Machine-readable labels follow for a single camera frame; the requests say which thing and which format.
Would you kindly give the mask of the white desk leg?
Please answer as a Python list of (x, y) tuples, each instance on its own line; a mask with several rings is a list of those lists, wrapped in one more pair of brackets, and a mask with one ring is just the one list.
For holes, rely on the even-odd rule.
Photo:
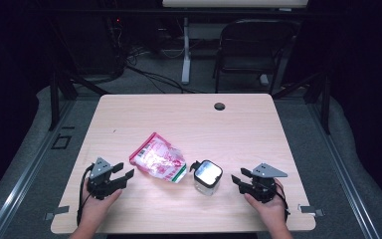
[(184, 42), (184, 58), (183, 58), (181, 83), (183, 85), (188, 85), (190, 83), (191, 57), (190, 57), (190, 41), (189, 41), (189, 22), (187, 18), (184, 19), (184, 23), (183, 23), (183, 42)]

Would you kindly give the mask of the black folding chair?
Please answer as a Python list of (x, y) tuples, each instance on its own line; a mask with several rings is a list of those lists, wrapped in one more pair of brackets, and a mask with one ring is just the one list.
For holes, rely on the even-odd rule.
[(221, 74), (271, 76), (268, 93), (273, 92), (287, 44), (298, 25), (286, 20), (242, 19), (221, 32), (213, 78), (218, 92)]

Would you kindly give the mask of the aluminium floor rail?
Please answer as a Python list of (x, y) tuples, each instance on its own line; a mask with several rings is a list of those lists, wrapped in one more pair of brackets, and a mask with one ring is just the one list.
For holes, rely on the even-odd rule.
[(314, 120), (314, 123), (319, 130), (323, 141), (325, 142), (329, 153), (331, 154), (330, 163), (336, 173), (339, 183), (344, 191), (345, 197), (348, 200), (350, 208), (358, 222), (358, 225), (365, 239), (381, 239), (374, 223), (371, 220), (370, 214), (362, 200), (355, 184), (350, 176), (340, 153), (330, 134), (325, 132), (321, 121), (319, 109), (312, 104), (307, 105), (308, 111)]
[(51, 108), (41, 103), (19, 150), (0, 180), (0, 237), (21, 205), (29, 188), (35, 180), (47, 151), (56, 139), (58, 130), (73, 106), (72, 101), (62, 103), (59, 120), (49, 130)]

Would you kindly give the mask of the dark equipment with red light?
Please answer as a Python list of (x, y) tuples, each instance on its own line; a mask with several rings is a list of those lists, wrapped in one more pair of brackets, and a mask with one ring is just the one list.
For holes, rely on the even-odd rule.
[(105, 24), (110, 40), (110, 44), (114, 53), (115, 67), (111, 73), (113, 79), (123, 75), (126, 68), (126, 54), (122, 45), (122, 26), (120, 20), (115, 17), (105, 17)]

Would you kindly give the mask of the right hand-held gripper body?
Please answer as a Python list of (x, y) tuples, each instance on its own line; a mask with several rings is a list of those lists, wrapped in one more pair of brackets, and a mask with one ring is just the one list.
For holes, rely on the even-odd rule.
[(275, 179), (278, 177), (287, 177), (287, 174), (266, 163), (261, 163), (250, 170), (252, 177), (250, 183), (244, 182), (243, 186), (238, 186), (241, 194), (248, 193), (256, 200), (262, 203), (271, 201), (277, 194), (277, 185)]

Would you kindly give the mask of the person's right hand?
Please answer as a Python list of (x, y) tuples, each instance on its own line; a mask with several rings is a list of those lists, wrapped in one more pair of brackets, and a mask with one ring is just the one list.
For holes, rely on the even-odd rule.
[(252, 195), (245, 193), (244, 198), (258, 212), (262, 222), (267, 227), (286, 225), (286, 206), (284, 203), (285, 193), (282, 184), (276, 179), (277, 194), (267, 202), (262, 203)]

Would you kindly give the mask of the person's left hand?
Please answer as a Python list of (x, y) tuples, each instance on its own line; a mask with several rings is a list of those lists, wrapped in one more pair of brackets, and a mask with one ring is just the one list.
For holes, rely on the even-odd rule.
[(103, 200), (95, 199), (87, 189), (88, 183), (84, 183), (83, 196), (81, 202), (82, 219), (105, 219), (111, 205), (119, 198), (121, 189), (116, 190)]

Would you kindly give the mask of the pink and white plastic bag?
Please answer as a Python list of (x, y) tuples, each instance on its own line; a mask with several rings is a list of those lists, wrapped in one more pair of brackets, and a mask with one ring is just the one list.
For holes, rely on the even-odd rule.
[(173, 183), (178, 183), (187, 169), (182, 152), (157, 132), (130, 155), (129, 162), (155, 178)]

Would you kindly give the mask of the black metal frame strut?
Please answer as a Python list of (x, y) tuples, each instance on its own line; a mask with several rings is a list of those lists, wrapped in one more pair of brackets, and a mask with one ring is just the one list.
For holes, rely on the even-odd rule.
[(51, 124), (49, 131), (56, 128), (61, 118), (60, 95), (63, 95), (69, 101), (74, 101), (78, 97), (79, 93), (75, 89), (74, 84), (80, 84), (99, 96), (108, 94), (108, 91), (101, 89), (80, 75), (69, 71), (55, 71), (50, 78)]
[(328, 72), (314, 73), (297, 83), (291, 84), (283, 90), (273, 94), (273, 99), (281, 99), (305, 85), (308, 85), (308, 90), (303, 96), (303, 99), (307, 104), (314, 104), (318, 98), (321, 98), (320, 125), (326, 134), (330, 134), (329, 108), (331, 81)]

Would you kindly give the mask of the grey table bracket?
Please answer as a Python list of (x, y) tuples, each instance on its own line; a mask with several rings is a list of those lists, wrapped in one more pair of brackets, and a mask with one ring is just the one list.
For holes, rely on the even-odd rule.
[(70, 206), (67, 205), (67, 206), (62, 206), (62, 207), (58, 207), (56, 208), (54, 211), (52, 212), (47, 212), (45, 215), (44, 215), (44, 220), (45, 221), (49, 221), (49, 220), (53, 220), (54, 217), (56, 215), (59, 215), (59, 214), (64, 214), (64, 213), (68, 213), (69, 212), (69, 209), (70, 209)]
[(299, 205), (298, 210), (301, 213), (311, 215), (313, 217), (322, 217), (325, 215), (324, 211), (320, 208), (316, 208), (315, 206), (311, 205)]

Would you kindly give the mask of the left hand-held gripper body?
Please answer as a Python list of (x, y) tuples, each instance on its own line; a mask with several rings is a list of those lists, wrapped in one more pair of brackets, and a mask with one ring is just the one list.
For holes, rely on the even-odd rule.
[(88, 192), (94, 198), (103, 200), (116, 190), (126, 187), (127, 181), (121, 180), (121, 177), (114, 180), (110, 179), (113, 174), (111, 171), (113, 167), (114, 165), (110, 165), (101, 157), (96, 160), (87, 185)]

